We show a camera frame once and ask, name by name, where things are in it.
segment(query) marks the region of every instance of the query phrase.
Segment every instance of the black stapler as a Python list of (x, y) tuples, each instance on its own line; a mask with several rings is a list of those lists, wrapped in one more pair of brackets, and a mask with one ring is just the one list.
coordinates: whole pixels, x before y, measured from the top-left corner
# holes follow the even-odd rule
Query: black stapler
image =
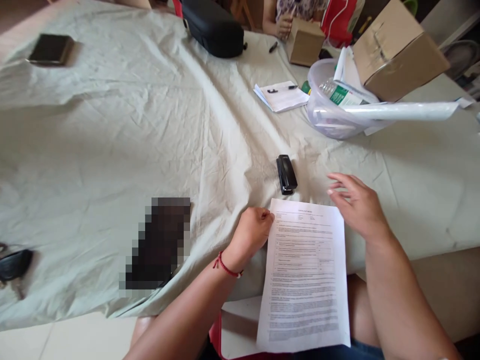
[(288, 155), (279, 155), (276, 160), (282, 195), (292, 195), (297, 188), (297, 178)]

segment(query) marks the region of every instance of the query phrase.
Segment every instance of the black pen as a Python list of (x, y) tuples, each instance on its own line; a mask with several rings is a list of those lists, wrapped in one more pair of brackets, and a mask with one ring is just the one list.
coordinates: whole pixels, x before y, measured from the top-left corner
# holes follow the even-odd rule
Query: black pen
[(275, 93), (278, 93), (279, 90), (293, 90), (293, 89), (296, 89), (296, 88), (298, 88), (298, 85), (290, 85), (290, 86), (281, 87), (278, 90), (269, 89), (266, 92), (269, 93), (269, 94), (275, 94)]
[(277, 48), (277, 46), (279, 45), (279, 42), (278, 41), (275, 41), (275, 43), (271, 46), (270, 50), (268, 50), (268, 53), (271, 54), (274, 52), (274, 50)]

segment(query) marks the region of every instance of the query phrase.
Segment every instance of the black bag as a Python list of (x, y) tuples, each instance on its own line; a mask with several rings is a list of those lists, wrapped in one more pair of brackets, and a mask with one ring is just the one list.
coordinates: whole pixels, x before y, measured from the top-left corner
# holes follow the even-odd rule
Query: black bag
[(186, 21), (191, 35), (210, 54), (218, 58), (233, 58), (242, 53), (244, 50), (242, 26), (216, 2), (183, 0), (181, 9), (183, 23)]

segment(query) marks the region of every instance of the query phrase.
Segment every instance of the paper roll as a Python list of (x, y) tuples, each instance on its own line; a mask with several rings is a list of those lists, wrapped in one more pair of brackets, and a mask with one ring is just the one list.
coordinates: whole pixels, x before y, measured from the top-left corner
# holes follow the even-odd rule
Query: paper roll
[(443, 121), (452, 116), (458, 102), (396, 102), (342, 106), (346, 112), (362, 120)]

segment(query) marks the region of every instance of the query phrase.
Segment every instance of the wrinkled tablecloth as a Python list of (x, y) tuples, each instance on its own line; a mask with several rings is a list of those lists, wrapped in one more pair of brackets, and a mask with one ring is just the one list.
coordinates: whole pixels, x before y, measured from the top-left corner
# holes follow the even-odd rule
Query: wrinkled tablecloth
[[(219, 59), (171, 14), (68, 2), (42, 30), (77, 42), (68, 66), (26, 62), (33, 33), (0, 67), (0, 242), (36, 252), (26, 299), (0, 291), (0, 330), (94, 311), (158, 314), (227, 245), (246, 207), (272, 198), (331, 205), (333, 171), (378, 192), (412, 259), (480, 245), (480, 138), (470, 113), (336, 141), (309, 125), (305, 107), (272, 113), (254, 94), (255, 84), (307, 78), (282, 46), (268, 52), (272, 36), (246, 31), (248, 49)], [(463, 94), (442, 75), (406, 99)], [(298, 180), (289, 197), (279, 154)], [(190, 254), (164, 288), (124, 297), (119, 279), (156, 197), (190, 197)], [(352, 273), (365, 246), (348, 228), (345, 241)], [(254, 256), (231, 300), (262, 293), (265, 258)]]

